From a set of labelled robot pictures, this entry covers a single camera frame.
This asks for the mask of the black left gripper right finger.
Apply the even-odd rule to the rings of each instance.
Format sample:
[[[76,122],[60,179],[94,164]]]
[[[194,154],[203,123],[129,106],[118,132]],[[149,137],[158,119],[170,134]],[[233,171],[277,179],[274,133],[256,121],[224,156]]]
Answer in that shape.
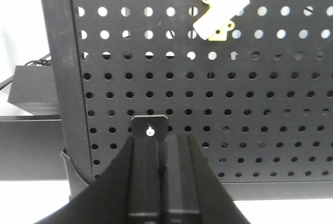
[[[199,223],[200,210],[187,136],[167,137],[164,162],[164,223]]]

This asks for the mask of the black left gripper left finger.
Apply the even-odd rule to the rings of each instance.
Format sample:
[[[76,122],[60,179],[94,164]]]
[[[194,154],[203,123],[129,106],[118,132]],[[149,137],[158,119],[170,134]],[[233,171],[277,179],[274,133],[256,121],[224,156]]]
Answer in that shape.
[[[127,211],[128,223],[159,222],[159,172],[157,143],[135,137]]]

